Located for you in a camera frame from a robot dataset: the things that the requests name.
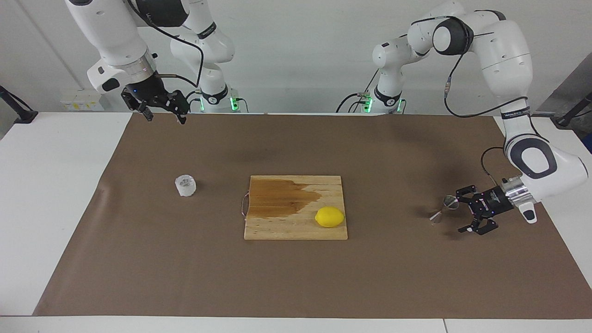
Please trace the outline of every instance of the yellow lemon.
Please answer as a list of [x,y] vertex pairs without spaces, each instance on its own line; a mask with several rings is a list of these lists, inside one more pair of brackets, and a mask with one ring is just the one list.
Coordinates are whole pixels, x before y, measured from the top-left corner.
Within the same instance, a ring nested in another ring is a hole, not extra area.
[[319,209],[314,219],[319,225],[325,228],[333,228],[340,225],[345,220],[345,216],[341,210],[327,206]]

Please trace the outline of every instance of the cable connector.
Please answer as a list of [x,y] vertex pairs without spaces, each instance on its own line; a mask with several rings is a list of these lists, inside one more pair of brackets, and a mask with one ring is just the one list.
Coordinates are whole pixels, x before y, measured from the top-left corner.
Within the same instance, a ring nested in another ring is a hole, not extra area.
[[444,98],[448,97],[448,93],[450,92],[450,86],[452,85],[452,76],[448,77],[446,81],[446,86],[444,87]]

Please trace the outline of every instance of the white table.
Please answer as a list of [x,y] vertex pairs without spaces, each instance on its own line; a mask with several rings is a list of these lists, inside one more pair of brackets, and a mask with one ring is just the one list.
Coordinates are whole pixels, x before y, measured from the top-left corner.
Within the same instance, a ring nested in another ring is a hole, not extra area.
[[[41,113],[33,124],[15,125],[0,140],[0,315],[8,316],[0,318],[0,332],[592,331],[592,320],[29,317],[129,119],[129,113]],[[548,119],[533,122],[592,170],[592,155],[572,132],[557,130]],[[592,285],[591,198],[589,180],[543,204]]]

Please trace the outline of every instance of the white wall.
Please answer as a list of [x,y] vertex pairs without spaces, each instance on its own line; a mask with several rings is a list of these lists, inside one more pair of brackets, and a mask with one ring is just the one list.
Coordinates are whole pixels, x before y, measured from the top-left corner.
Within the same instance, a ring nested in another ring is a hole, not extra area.
[[[405,33],[411,21],[440,2],[210,0],[210,7],[218,27],[236,45],[234,61],[221,67],[228,83],[249,101],[251,111],[332,112],[345,95],[367,84],[375,70],[371,62],[374,46]],[[521,25],[535,67],[530,89],[534,108],[592,51],[590,0],[462,3],[467,10],[498,9]],[[140,32],[151,51],[160,55],[159,72],[193,78],[188,68],[172,58],[166,37],[150,28]],[[49,43],[40,43],[43,38]],[[39,110],[60,110],[59,90],[78,88],[76,81],[90,88],[86,70],[98,53],[63,0],[2,0],[0,43],[0,82]],[[455,60],[434,53],[404,68],[409,113],[446,112],[442,91]],[[165,82],[170,89],[189,90],[181,81]],[[111,111],[127,111],[118,93],[109,98]],[[455,74],[450,102],[466,112],[494,103],[473,55],[465,57]]]

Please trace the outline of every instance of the dark brown stain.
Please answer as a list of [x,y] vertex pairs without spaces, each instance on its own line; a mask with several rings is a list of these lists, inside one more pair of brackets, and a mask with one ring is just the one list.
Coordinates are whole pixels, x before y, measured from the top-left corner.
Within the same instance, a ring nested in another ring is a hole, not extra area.
[[309,184],[297,184],[291,180],[264,179],[251,182],[249,216],[286,217],[298,213],[321,195],[305,191]]

